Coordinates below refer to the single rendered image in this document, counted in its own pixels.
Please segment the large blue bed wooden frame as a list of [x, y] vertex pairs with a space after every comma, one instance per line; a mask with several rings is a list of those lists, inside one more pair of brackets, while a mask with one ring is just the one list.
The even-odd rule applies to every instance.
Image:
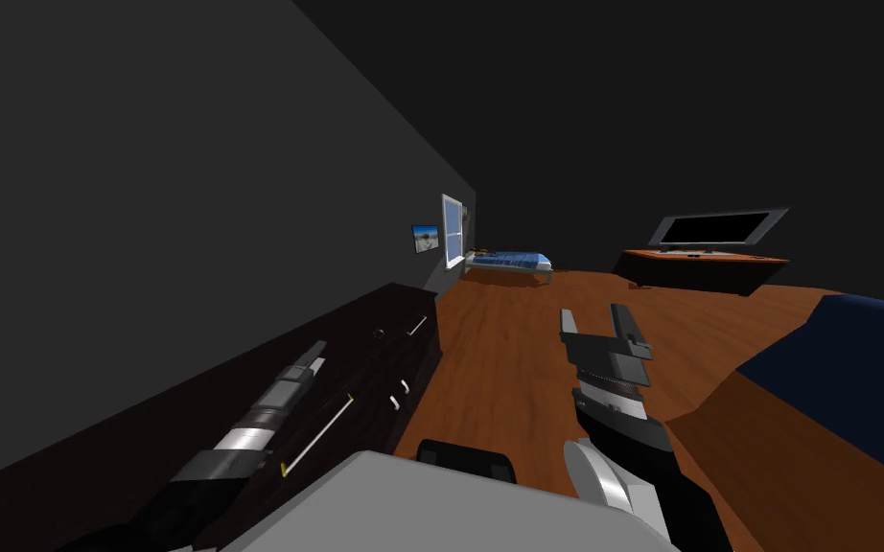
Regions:
[[824, 295], [670, 427], [763, 552], [884, 552], [884, 300]]

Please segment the grey framed black television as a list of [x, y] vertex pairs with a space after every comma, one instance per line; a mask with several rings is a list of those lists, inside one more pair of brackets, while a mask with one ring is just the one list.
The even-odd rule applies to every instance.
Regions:
[[748, 246], [759, 243], [788, 212], [788, 208], [755, 209], [720, 213], [669, 216], [654, 231], [649, 245], [663, 254], [675, 248], [702, 247], [702, 255], [716, 255], [716, 246]]

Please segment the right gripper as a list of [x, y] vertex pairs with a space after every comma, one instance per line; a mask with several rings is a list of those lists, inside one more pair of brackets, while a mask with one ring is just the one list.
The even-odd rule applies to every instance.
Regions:
[[615, 337], [577, 333], [571, 310], [560, 310], [561, 340], [568, 362], [601, 379], [650, 386], [644, 362], [652, 359], [652, 347], [644, 344], [643, 334], [627, 306], [611, 304], [610, 315]]

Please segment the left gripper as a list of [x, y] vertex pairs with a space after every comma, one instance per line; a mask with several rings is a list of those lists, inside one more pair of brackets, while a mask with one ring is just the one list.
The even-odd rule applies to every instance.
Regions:
[[256, 408], [288, 415], [312, 388], [316, 374], [324, 362], [322, 353], [326, 346], [326, 341], [316, 341], [305, 354], [285, 367], [268, 391], [256, 401]]

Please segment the dark wooden dresser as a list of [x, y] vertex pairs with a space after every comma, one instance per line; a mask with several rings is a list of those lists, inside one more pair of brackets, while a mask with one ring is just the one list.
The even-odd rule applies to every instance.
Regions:
[[[269, 442], [268, 461], [196, 548], [225, 547], [358, 451], [390, 454], [442, 355], [435, 300], [433, 291], [385, 285], [1, 470], [0, 552], [55, 552], [128, 521], [318, 340], [327, 346], [314, 386]], [[428, 319], [407, 336], [421, 315]], [[283, 446], [347, 393], [352, 405], [283, 478]]]

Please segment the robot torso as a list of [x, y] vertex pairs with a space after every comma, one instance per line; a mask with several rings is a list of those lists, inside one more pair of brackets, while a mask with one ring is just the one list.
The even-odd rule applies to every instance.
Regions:
[[221, 552], [680, 552], [649, 484], [564, 455], [577, 497], [358, 452]]

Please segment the small bed with blue cover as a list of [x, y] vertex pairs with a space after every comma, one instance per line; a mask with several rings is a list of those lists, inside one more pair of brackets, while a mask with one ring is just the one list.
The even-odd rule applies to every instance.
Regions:
[[466, 255], [463, 272], [472, 269], [543, 275], [548, 284], [554, 273], [550, 259], [541, 253], [482, 249], [471, 250]]

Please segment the white framed window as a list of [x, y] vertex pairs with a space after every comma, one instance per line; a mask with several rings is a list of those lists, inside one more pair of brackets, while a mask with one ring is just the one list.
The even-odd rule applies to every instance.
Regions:
[[448, 195], [442, 195], [442, 201], [446, 269], [451, 270], [464, 260], [463, 203]]

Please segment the brown topped television stand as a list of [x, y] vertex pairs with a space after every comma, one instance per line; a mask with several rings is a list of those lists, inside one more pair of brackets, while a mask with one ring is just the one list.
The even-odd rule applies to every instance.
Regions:
[[754, 255], [627, 249], [612, 273], [638, 288], [677, 288], [752, 295], [789, 263]]

